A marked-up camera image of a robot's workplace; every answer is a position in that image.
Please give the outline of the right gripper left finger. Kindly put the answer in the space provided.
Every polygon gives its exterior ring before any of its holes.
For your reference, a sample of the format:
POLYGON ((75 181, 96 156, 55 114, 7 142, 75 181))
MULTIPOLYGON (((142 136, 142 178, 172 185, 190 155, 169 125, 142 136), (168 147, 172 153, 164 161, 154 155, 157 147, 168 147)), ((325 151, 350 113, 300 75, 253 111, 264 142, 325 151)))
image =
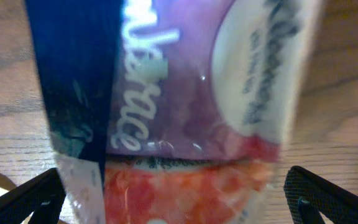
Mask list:
POLYGON ((0 223, 57 224, 66 197, 56 168, 0 196, 0 223))

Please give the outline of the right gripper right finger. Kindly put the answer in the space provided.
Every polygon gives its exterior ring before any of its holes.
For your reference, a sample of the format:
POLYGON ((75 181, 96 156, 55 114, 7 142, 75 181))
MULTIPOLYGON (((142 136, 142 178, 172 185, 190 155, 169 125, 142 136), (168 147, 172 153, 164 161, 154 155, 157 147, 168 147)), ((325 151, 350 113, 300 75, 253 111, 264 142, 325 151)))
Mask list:
POLYGON ((358 196, 300 166, 288 171, 283 189, 296 224, 358 223, 358 196))

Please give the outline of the multicolour tissue pack box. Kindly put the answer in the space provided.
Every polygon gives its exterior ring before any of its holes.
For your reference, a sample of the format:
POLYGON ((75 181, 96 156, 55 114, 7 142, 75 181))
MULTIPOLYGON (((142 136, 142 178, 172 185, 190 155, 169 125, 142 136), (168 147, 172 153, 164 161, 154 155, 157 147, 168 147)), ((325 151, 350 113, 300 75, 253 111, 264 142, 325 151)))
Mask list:
POLYGON ((26 0, 77 223, 260 223, 321 1, 26 0))

